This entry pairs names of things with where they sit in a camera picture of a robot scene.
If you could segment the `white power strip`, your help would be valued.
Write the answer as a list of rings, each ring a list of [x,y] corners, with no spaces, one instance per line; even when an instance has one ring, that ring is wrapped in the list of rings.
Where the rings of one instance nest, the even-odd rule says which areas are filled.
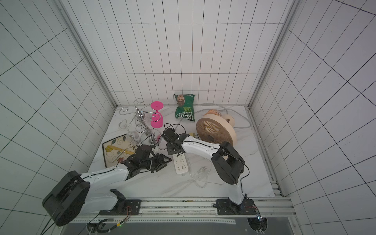
[[[175,166],[175,171],[178,175],[189,172],[188,162],[184,153],[173,154],[172,158]]]

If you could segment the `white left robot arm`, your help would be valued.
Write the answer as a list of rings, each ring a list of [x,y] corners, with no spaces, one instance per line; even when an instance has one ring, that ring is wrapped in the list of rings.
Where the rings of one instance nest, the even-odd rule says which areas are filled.
[[[114,183],[124,182],[140,173],[158,172],[172,159],[155,153],[148,145],[141,145],[136,152],[110,168],[92,173],[68,172],[42,202],[44,209],[57,226],[64,226],[78,215],[92,212],[121,215],[132,207]]]

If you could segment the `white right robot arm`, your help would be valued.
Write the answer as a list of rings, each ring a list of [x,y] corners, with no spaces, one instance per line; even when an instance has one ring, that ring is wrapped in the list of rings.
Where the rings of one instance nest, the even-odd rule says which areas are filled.
[[[244,159],[229,142],[213,144],[196,139],[187,133],[177,134],[172,128],[162,133],[166,141],[167,152],[174,154],[195,154],[210,160],[219,176],[225,183],[232,185],[228,199],[235,205],[241,205],[245,200],[242,193],[240,176],[246,166]]]

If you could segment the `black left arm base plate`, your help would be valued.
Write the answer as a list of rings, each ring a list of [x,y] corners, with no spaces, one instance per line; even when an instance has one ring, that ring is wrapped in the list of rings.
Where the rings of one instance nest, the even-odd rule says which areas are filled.
[[[126,216],[139,215],[141,200],[120,199],[110,210],[101,210],[99,215],[103,216]]]

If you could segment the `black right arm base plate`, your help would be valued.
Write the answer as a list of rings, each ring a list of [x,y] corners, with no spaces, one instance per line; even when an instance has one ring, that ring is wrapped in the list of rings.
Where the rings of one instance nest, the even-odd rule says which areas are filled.
[[[238,205],[228,199],[217,199],[213,205],[218,215],[256,215],[256,207],[252,199],[244,198]]]

